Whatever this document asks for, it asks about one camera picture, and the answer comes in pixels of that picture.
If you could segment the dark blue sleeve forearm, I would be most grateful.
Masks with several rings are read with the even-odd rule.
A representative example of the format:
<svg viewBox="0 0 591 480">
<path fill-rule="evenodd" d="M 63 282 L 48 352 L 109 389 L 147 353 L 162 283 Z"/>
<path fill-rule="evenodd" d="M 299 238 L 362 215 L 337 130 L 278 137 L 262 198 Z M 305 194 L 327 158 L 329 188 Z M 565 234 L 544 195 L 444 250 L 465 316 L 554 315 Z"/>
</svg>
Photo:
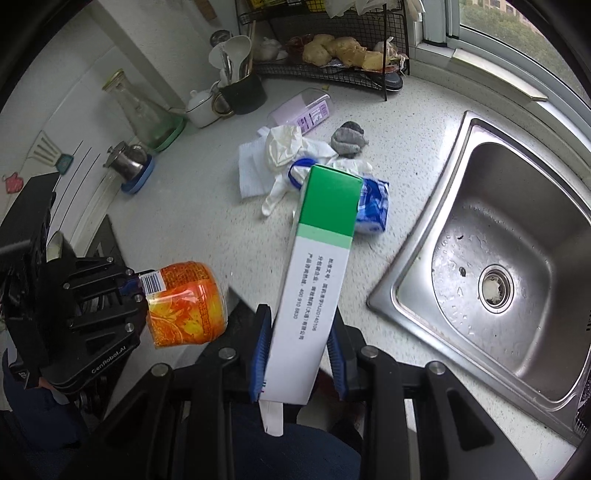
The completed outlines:
<svg viewBox="0 0 591 480">
<path fill-rule="evenodd" d="M 3 392 L 10 408 L 1 412 L 3 479 L 69 479 L 88 433 L 78 409 L 60 404 L 50 390 L 26 389 L 2 357 Z"/>
</svg>

